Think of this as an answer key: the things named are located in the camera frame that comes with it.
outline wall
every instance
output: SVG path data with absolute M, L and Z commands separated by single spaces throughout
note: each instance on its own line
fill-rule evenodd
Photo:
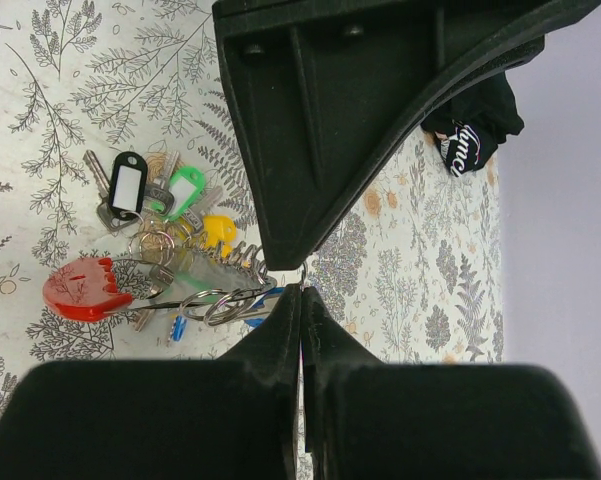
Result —
M 601 454 L 601 7 L 509 79 L 527 127 L 499 156 L 505 358 L 556 372 Z

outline floral tablecloth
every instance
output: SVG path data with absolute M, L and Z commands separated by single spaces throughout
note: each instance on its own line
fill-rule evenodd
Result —
M 53 267 L 125 248 L 95 215 L 86 148 L 109 169 L 119 151 L 151 165 L 178 150 L 224 188 L 215 213 L 258 242 L 218 77 L 209 0 L 0 0 L 0 413 L 38 362 L 214 358 L 248 334 L 244 324 L 191 328 L 168 347 L 166 321 L 140 334 L 130 315 L 79 324 L 41 298 Z M 418 130 L 309 259 L 309 280 L 383 360 L 501 361 L 498 195 L 495 159 L 452 178 Z M 142 288 L 119 268 L 122 286 Z

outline red translucent object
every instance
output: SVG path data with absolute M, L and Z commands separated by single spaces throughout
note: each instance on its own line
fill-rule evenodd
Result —
M 98 322 L 113 310 L 133 302 L 121 293 L 111 271 L 110 258 L 80 258 L 58 269 L 45 282 L 42 297 L 61 317 L 79 322 Z

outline yellow key tag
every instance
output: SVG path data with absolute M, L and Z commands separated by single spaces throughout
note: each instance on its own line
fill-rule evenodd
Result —
M 210 215 L 204 217 L 204 231 L 207 232 L 207 247 L 215 247 L 219 241 L 224 242 L 222 256 L 227 256 L 231 250 L 229 243 L 238 235 L 236 225 L 229 217 L 223 215 Z

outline green key tag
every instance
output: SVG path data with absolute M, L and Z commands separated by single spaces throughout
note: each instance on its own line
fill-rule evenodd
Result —
M 204 175 L 196 168 L 182 167 L 174 173 L 169 180 L 169 191 L 175 198 L 175 203 L 169 212 L 168 220 L 177 220 L 200 196 L 204 186 Z

